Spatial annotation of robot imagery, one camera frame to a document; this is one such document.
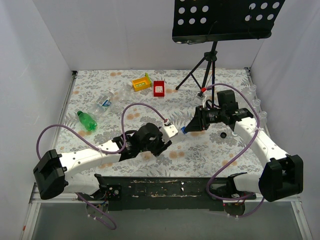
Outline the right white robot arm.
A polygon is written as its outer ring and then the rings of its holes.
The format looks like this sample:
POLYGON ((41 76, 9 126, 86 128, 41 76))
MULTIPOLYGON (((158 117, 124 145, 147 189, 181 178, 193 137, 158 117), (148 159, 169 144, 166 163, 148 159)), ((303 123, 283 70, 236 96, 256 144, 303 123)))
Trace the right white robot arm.
POLYGON ((214 187, 213 180, 210 180, 207 183, 209 193, 215 199, 244 198, 247 193, 255 193, 261 194, 268 202, 300 194, 304 186, 301 157, 288 154, 259 129, 253 114, 246 108, 239 108, 232 90, 219 91, 217 98, 218 108, 196 107, 193 119, 182 131, 185 134, 201 132, 211 124, 224 123, 247 141, 263 172, 260 175, 246 172, 232 174, 227 177, 225 185, 218 187, 214 187))

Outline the clear Pepsi bottle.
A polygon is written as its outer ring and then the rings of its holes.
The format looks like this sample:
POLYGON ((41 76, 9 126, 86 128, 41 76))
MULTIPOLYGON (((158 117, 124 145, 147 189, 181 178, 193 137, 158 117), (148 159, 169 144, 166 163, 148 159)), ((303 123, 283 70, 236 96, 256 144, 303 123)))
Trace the clear Pepsi bottle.
POLYGON ((178 130, 178 133, 171 139, 173 145, 184 142, 187 139, 187 134, 181 132, 181 128, 178 130))

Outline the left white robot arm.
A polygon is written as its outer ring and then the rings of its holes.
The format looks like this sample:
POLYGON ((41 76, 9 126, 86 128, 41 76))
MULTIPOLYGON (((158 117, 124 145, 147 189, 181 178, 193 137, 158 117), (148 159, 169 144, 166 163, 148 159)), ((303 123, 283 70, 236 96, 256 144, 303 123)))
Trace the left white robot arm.
POLYGON ((125 136, 91 149, 69 153, 49 150, 33 169, 40 198, 49 200, 62 193, 82 193, 101 200, 107 193, 103 178, 96 173, 84 174, 84 171, 133 159, 143 152, 157 157, 168 149, 177 134, 173 124, 158 127, 147 123, 139 130, 129 130, 125 136))

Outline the blue bottle cap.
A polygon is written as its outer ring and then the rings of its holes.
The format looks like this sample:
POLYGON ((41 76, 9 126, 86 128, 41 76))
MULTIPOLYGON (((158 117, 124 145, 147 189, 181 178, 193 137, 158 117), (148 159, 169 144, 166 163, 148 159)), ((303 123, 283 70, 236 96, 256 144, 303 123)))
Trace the blue bottle cap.
POLYGON ((183 127, 180 129, 180 131, 181 131, 183 134, 186 134, 186 133, 187 133, 185 126, 183 126, 183 127))

